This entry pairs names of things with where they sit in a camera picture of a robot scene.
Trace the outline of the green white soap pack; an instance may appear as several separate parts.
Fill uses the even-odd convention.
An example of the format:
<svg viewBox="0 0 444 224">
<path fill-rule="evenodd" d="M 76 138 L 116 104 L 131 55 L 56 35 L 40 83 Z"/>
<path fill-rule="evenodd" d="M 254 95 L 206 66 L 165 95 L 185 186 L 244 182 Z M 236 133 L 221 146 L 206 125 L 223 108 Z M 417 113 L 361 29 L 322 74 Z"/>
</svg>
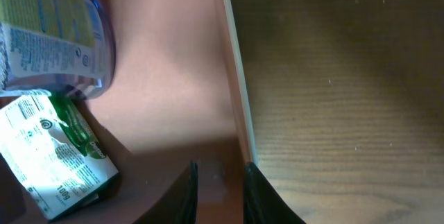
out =
<svg viewBox="0 0 444 224">
<path fill-rule="evenodd" d="M 64 97 L 20 96 L 2 107 L 1 155 L 48 221 L 96 202 L 119 174 Z"/>
</svg>

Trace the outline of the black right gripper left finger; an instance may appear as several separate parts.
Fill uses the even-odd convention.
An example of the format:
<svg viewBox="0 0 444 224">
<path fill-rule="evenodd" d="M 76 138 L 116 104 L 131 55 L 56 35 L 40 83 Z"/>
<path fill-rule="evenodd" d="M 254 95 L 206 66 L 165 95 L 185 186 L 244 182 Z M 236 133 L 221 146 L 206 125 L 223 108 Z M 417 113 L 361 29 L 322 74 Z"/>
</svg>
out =
<svg viewBox="0 0 444 224">
<path fill-rule="evenodd" d="M 165 194 L 133 224 L 195 224 L 198 166 L 190 162 Z"/>
</svg>

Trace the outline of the clear spray bottle blue liquid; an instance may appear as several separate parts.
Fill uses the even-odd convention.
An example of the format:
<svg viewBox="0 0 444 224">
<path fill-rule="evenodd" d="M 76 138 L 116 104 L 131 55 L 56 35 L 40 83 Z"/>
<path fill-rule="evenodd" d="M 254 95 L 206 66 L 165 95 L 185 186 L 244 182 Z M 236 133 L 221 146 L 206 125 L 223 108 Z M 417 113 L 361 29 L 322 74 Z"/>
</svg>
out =
<svg viewBox="0 0 444 224">
<path fill-rule="evenodd" d="M 98 0 L 1 0 L 1 96 L 96 98 L 116 46 Z"/>
</svg>

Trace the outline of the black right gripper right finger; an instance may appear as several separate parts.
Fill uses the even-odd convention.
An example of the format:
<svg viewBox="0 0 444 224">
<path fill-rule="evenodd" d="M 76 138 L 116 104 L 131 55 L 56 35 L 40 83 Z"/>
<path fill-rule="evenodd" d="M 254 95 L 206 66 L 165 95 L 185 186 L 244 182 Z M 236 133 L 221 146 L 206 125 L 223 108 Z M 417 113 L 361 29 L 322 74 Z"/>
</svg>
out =
<svg viewBox="0 0 444 224">
<path fill-rule="evenodd" d="M 244 224 L 305 224 L 252 162 L 244 167 L 243 195 Z"/>
</svg>

